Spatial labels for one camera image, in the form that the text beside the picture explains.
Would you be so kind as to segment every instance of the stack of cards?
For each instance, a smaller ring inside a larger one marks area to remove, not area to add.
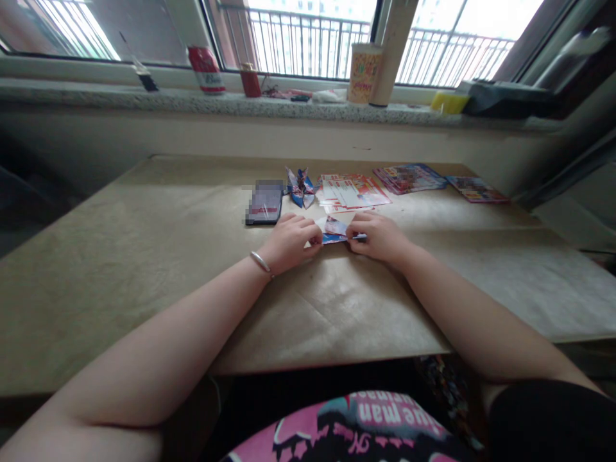
[[[316,197],[327,214],[372,210],[375,205],[391,203],[391,199],[368,176],[321,175],[321,181]]]
[[[385,187],[397,196],[426,189],[444,189],[447,180],[425,164],[406,164],[374,169]]]
[[[509,199],[499,193],[478,176],[446,176],[467,201],[474,203],[509,203]]]
[[[323,244],[334,244],[345,242],[347,240],[347,225],[336,218],[327,216],[315,221],[315,223],[323,231]],[[367,237],[365,234],[360,234],[354,239],[363,239]]]

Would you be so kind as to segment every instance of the granite window sill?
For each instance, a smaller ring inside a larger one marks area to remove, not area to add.
[[[207,96],[201,91],[175,89],[147,93],[139,87],[12,78],[0,78],[0,102],[543,133],[557,132],[562,125],[559,121],[535,117],[524,121],[507,121],[466,115],[441,115],[429,107],[409,107],[406,104],[373,108],[346,103],[292,103],[285,99],[246,98],[238,93]]]

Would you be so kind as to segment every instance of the forearm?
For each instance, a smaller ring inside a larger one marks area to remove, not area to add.
[[[49,402],[87,424],[151,427],[187,398],[270,280],[249,257],[148,320]]]
[[[552,343],[424,249],[410,244],[401,269],[454,349],[485,380],[563,379],[596,389]]]

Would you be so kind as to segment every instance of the silver bracelet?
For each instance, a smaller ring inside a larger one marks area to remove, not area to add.
[[[255,262],[259,263],[259,266],[261,268],[263,268],[265,271],[268,272],[268,274],[271,276],[272,279],[274,279],[274,275],[271,273],[270,267],[268,266],[267,263],[265,263],[264,259],[259,257],[259,254],[257,252],[250,252],[250,256],[254,259]]]

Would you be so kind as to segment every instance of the phone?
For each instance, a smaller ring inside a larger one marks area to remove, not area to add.
[[[282,209],[282,181],[261,180],[255,185],[246,210],[247,225],[275,225]]]

